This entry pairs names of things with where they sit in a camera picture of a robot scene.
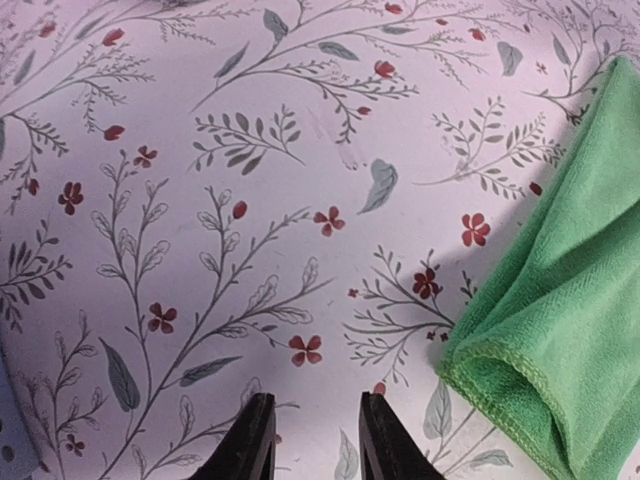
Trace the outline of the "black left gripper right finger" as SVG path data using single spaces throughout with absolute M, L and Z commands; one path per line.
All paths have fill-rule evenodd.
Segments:
M 365 480 L 443 480 L 382 394 L 361 395 L 360 462 Z

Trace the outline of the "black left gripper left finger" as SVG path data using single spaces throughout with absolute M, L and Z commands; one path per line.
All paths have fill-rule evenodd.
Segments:
M 190 480 L 272 480 L 276 453 L 275 397 L 254 394 Z

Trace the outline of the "green microfibre towel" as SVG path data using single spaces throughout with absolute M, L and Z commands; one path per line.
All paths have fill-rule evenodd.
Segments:
M 639 439 L 639 76 L 613 60 L 438 376 L 553 479 L 614 479 Z

